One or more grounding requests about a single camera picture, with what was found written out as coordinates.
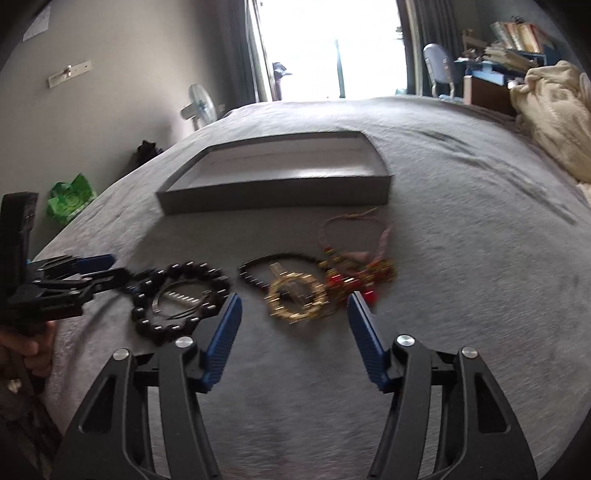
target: chair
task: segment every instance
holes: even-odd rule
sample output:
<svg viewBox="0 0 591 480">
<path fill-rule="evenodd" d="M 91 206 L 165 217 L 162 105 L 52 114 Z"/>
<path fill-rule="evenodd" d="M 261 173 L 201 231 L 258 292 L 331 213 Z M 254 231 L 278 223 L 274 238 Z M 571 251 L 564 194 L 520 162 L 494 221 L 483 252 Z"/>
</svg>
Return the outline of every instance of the chair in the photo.
<svg viewBox="0 0 591 480">
<path fill-rule="evenodd" d="M 455 98 L 456 82 L 459 81 L 459 77 L 455 71 L 455 65 L 449 52 L 441 45 L 430 43 L 423 49 L 423 56 L 431 80 L 431 94 L 433 97 L 437 97 L 437 84 L 447 83 L 449 84 L 450 95 L 440 95 L 439 98 L 461 102 L 462 99 Z"/>
</svg>

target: thin black bracelet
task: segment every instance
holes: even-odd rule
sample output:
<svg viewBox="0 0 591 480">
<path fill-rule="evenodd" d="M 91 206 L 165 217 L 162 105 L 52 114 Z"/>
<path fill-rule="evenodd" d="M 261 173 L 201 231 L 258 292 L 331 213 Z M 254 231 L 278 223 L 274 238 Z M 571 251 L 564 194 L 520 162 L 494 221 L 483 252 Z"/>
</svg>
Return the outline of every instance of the thin black bracelet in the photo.
<svg viewBox="0 0 591 480">
<path fill-rule="evenodd" d="M 149 308 L 154 296 L 167 285 L 185 280 L 206 283 L 209 292 L 198 309 L 188 309 L 171 315 L 168 319 L 178 320 L 168 325 L 158 325 L 150 321 Z M 230 295 L 230 279 L 221 270 L 211 268 L 207 263 L 186 262 L 183 265 L 169 265 L 166 270 L 149 270 L 133 276 L 136 285 L 128 285 L 126 291 L 132 294 L 134 308 L 131 320 L 136 331 L 157 344 L 170 342 L 183 335 L 191 335 L 197 324 L 204 318 L 213 317 Z"/>
<path fill-rule="evenodd" d="M 246 262 L 243 266 L 238 268 L 238 278 L 240 278 L 240 280 L 242 280 L 244 283 L 262 290 L 262 292 L 266 294 L 269 290 L 269 284 L 253 277 L 250 275 L 248 270 L 257 265 L 276 262 L 278 260 L 302 260 L 304 262 L 315 264 L 318 268 L 324 270 L 327 273 L 330 270 L 330 264 L 327 261 L 312 257 L 311 255 L 306 255 L 299 252 L 278 252 L 270 255 L 264 255 L 263 257 L 255 258 L 254 260 Z M 281 297 L 287 298 L 289 295 L 287 292 L 282 292 Z"/>
</svg>

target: gray blanket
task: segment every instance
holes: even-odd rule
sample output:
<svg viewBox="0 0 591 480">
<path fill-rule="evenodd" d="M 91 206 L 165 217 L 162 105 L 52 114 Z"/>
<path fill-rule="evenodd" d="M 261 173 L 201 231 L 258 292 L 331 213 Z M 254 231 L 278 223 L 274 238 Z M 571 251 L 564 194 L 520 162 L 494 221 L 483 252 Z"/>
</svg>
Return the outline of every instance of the gray blanket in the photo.
<svg viewBox="0 0 591 480">
<path fill-rule="evenodd" d="M 114 184 L 40 258 L 113 253 L 131 268 L 207 261 L 235 278 L 244 261 L 267 253 L 319 256 L 320 222 L 350 208 L 164 217 L 154 192 L 208 145 L 335 129 L 362 131 L 396 175 L 380 215 L 394 226 L 388 252 L 400 274 L 379 292 L 382 326 L 434 349 L 477 348 L 545 472 L 591 404 L 591 210 L 510 122 L 412 97 L 247 106 Z M 336 246 L 350 250 L 373 248 L 379 234 L 362 222 L 335 228 Z M 236 291 L 242 326 L 222 381 L 200 395 L 224 477 L 364 478 L 390 399 L 369 382 L 345 313 L 286 325 L 258 292 Z M 130 306 L 103 293 L 83 317 L 60 323 L 46 403 L 62 430 L 114 350 L 152 351 L 130 324 Z"/>
</svg>

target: green plastic bag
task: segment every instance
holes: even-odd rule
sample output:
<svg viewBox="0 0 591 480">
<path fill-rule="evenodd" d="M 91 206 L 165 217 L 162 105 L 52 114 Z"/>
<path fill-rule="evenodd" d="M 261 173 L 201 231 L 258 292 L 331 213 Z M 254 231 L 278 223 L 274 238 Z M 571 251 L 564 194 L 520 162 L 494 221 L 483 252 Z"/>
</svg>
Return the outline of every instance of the green plastic bag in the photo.
<svg viewBox="0 0 591 480">
<path fill-rule="evenodd" d="M 64 226 L 96 198 L 94 188 L 82 173 L 72 183 L 56 183 L 49 194 L 47 214 Z"/>
</svg>

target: gray box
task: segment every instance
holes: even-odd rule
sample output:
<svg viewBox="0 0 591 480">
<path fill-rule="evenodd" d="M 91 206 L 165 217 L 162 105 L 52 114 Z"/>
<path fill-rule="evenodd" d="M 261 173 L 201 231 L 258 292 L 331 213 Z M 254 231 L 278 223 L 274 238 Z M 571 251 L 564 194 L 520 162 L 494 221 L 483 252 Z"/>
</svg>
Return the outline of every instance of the gray box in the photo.
<svg viewBox="0 0 591 480">
<path fill-rule="evenodd" d="M 392 177 L 361 132 L 314 132 L 207 147 L 170 176 L 156 195 L 167 215 L 386 205 Z"/>
</svg>

